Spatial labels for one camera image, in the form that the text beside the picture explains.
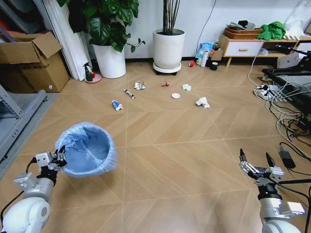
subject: blue package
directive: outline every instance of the blue package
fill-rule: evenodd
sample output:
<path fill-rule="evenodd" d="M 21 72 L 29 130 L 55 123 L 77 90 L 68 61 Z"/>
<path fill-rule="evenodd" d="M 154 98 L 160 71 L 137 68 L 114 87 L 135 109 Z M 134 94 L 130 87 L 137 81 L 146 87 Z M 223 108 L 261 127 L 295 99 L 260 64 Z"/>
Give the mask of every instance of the blue package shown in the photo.
<path fill-rule="evenodd" d="M 214 46 L 213 42 L 205 42 L 205 43 L 201 43 L 200 44 L 200 48 L 199 51 L 196 54 L 196 58 L 202 58 L 204 51 L 208 51 L 208 53 L 210 54 L 210 52 L 212 51 Z"/>
<path fill-rule="evenodd" d="M 100 175 L 115 169 L 118 156 L 108 132 L 89 122 L 82 122 L 64 131 L 55 149 L 65 149 L 67 165 L 63 172 L 72 177 Z"/>
<path fill-rule="evenodd" d="M 122 104 L 120 104 L 119 102 L 117 102 L 116 100 L 112 101 L 112 106 L 116 109 L 116 111 L 123 109 Z"/>

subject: wooden side table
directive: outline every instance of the wooden side table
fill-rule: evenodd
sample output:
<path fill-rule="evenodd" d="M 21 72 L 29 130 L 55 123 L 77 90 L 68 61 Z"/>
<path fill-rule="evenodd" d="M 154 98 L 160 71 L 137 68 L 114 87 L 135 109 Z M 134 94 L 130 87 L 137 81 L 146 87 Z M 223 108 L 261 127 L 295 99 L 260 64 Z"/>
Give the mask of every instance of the wooden side table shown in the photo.
<path fill-rule="evenodd" d="M 233 57 L 255 57 L 261 48 L 269 51 L 267 55 L 259 54 L 257 57 L 282 57 L 286 54 L 275 50 L 275 45 L 280 44 L 286 47 L 296 47 L 300 42 L 310 42 L 306 46 L 311 49 L 311 36 L 302 36 L 299 40 L 258 40 L 258 39 L 230 39 L 225 35 L 219 38 L 219 47 L 224 51 L 223 57 L 228 57 L 227 67 L 230 65 Z"/>

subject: parquet floor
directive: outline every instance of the parquet floor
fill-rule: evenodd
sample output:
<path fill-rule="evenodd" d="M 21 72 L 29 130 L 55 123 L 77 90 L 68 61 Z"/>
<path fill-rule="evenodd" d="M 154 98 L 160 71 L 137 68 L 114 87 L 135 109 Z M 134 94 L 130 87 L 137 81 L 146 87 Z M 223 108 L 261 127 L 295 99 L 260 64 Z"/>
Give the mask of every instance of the parquet floor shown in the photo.
<path fill-rule="evenodd" d="M 35 153 L 53 151 L 62 131 L 89 121 L 113 137 L 118 166 L 83 179 L 60 172 L 44 233 L 260 233 L 258 192 L 238 167 L 239 149 L 255 166 L 267 166 L 267 151 L 284 168 L 276 150 L 282 140 L 276 121 L 252 95 L 249 65 L 211 71 L 187 64 L 182 62 L 177 76 L 157 76 L 150 63 L 129 63 L 119 79 L 70 80 L 1 180 L 0 207 L 19 192 L 12 181 Z M 263 68 L 254 67 L 256 82 Z M 146 82 L 145 90 L 133 89 L 138 80 Z M 162 87 L 163 81 L 170 86 Z M 192 85 L 190 92 L 182 90 L 185 83 Z M 174 92 L 181 98 L 172 99 Z M 203 96 L 210 109 L 195 105 Z M 116 112 L 112 100 L 124 109 Z M 290 152 L 296 170 L 309 173 L 310 164 Z M 36 173 L 36 166 L 31 171 Z M 284 171 L 285 179 L 305 178 Z M 306 207 L 305 199 L 280 193 Z M 305 219 L 293 223 L 302 231 Z"/>

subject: green cloth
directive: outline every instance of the green cloth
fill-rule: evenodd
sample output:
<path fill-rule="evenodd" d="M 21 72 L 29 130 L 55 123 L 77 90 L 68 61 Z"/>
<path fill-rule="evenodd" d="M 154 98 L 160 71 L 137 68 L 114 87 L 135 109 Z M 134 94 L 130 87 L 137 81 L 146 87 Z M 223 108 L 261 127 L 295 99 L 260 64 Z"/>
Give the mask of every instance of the green cloth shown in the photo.
<path fill-rule="evenodd" d="M 264 40 L 281 40 L 285 35 L 285 25 L 281 22 L 273 22 L 269 25 L 263 24 L 261 26 L 261 33 L 257 36 L 257 39 L 264 39 Z"/>

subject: trash can liner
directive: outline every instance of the trash can liner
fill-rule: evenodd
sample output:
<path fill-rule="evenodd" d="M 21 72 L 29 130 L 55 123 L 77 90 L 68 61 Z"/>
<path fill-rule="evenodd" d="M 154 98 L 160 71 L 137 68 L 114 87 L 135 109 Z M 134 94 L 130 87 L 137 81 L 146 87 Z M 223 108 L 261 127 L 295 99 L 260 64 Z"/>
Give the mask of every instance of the trash can liner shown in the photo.
<path fill-rule="evenodd" d="M 72 177 L 99 175 L 115 169 L 117 153 L 107 131 L 89 122 L 82 122 L 64 131 L 55 149 L 65 148 L 67 165 L 63 172 Z"/>

